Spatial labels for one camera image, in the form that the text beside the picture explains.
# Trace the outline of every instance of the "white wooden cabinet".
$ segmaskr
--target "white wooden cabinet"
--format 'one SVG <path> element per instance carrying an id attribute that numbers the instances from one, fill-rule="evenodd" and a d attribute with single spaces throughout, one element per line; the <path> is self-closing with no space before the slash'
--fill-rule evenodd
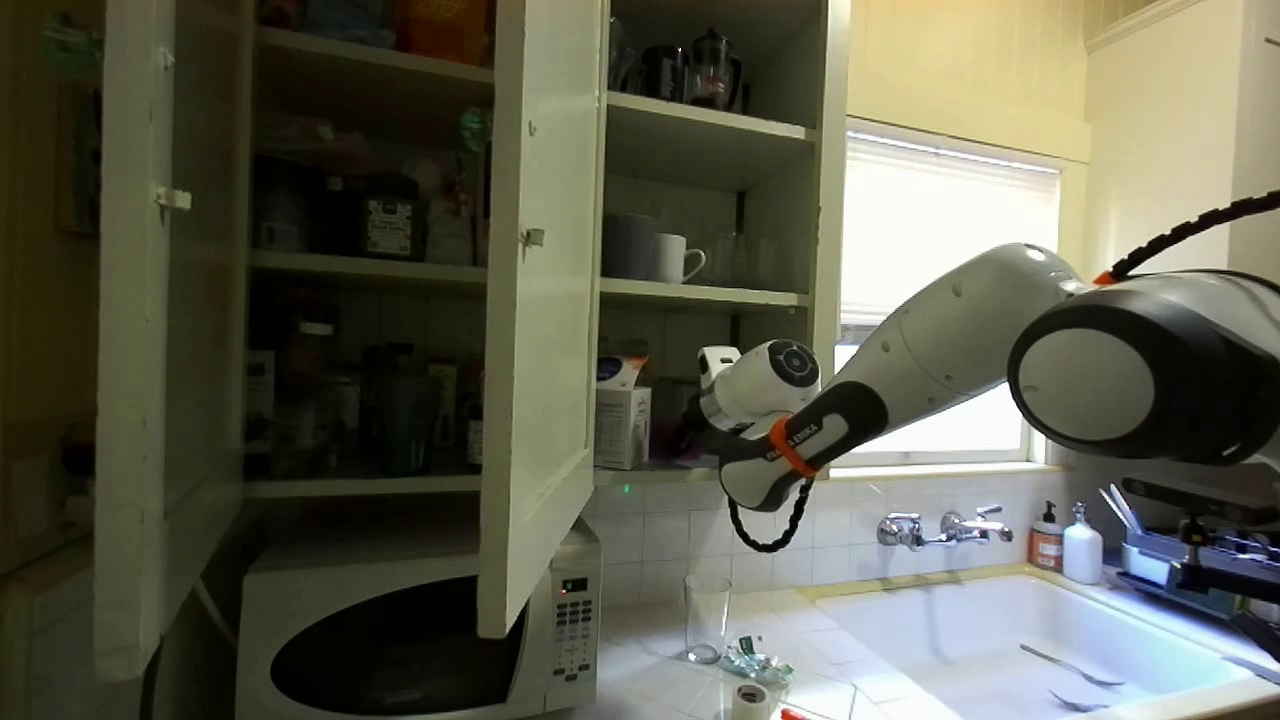
<path id="1" fill-rule="evenodd" d="M 609 17 L 636 44 L 714 24 L 747 111 L 609 91 Z M 638 338 L 692 381 L 708 342 L 799 338 L 829 358 L 843 178 L 838 0 L 497 0 L 490 70 L 257 30 L 251 3 L 106 17 L 95 664 L 140 678 L 242 503 L 481 491 L 481 634 L 516 622 L 593 495 L 594 351 Z M 262 252 L 249 237 L 259 108 L 378 140 L 490 106 L 486 263 Z M 603 208 L 747 237 L 753 282 L 598 282 Z M 241 369 L 257 282 L 353 300 L 353 330 L 483 351 L 483 473 L 242 480 Z"/>
<path id="2" fill-rule="evenodd" d="M 1114 260 L 1207 208 L 1280 190 L 1280 9 L 1168 0 L 1093 40 L 1093 231 Z M 1146 270 L 1280 282 L 1277 217 L 1184 239 Z"/>

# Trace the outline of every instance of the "white mug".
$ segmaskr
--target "white mug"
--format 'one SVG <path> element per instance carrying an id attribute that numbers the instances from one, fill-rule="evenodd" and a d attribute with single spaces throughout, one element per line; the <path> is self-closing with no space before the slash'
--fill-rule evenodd
<path id="1" fill-rule="evenodd" d="M 692 282 L 695 274 L 708 270 L 708 252 L 703 248 L 688 248 L 688 237 L 655 231 L 650 244 L 655 244 L 655 275 L 650 282 L 683 284 L 683 282 Z"/>

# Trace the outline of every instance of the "robotic arm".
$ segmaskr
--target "robotic arm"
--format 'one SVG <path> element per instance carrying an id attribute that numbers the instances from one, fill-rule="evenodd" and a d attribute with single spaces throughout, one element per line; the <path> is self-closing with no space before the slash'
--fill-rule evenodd
<path id="1" fill-rule="evenodd" d="M 1087 287 L 1058 255 L 1003 244 L 898 303 L 823 393 L 812 381 L 804 350 L 765 343 L 703 385 L 698 447 L 733 503 L 775 514 L 847 447 L 999 381 L 1065 447 L 1280 469 L 1280 287 L 1238 274 Z M 759 431 L 789 397 L 799 408 Z"/>

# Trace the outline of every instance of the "window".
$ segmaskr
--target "window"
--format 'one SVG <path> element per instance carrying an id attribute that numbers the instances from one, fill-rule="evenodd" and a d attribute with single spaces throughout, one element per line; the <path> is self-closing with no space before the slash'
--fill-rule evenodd
<path id="1" fill-rule="evenodd" d="M 995 147 L 847 131 L 834 369 L 912 291 L 1009 239 L 1054 248 L 1058 169 Z M 1009 387 L 887 431 L 843 469 L 1026 465 L 1034 435 Z"/>

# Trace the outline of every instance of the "open cabinet door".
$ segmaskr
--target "open cabinet door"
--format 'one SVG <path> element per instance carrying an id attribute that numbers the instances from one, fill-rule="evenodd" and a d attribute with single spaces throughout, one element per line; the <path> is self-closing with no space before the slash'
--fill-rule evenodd
<path id="1" fill-rule="evenodd" d="M 95 670 L 136 682 L 241 509 L 249 0 L 106 3 Z"/>
<path id="2" fill-rule="evenodd" d="M 603 0 L 497 3 L 481 636 L 593 495 Z"/>

